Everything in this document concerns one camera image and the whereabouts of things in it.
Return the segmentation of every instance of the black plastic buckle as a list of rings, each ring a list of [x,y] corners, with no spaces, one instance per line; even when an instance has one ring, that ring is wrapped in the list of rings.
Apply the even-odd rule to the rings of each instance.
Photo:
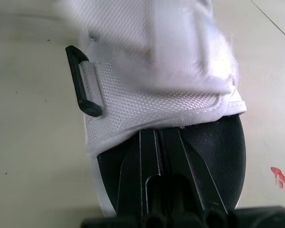
[[[84,83],[80,74],[79,64],[83,61],[89,61],[88,57],[74,46],[68,46],[66,48],[66,55],[70,65],[80,110],[93,117],[101,116],[103,114],[101,107],[87,99]]]

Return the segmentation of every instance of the tiled floor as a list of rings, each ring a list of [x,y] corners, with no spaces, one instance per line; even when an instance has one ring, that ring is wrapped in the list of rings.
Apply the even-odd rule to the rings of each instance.
[[[280,7],[254,2],[214,3],[248,108],[239,206],[285,206],[285,186],[276,186],[270,170],[285,175],[285,35],[260,11],[285,33],[285,0],[269,1]],[[101,216],[64,50],[76,42],[50,1],[0,1],[0,228],[74,228]]]

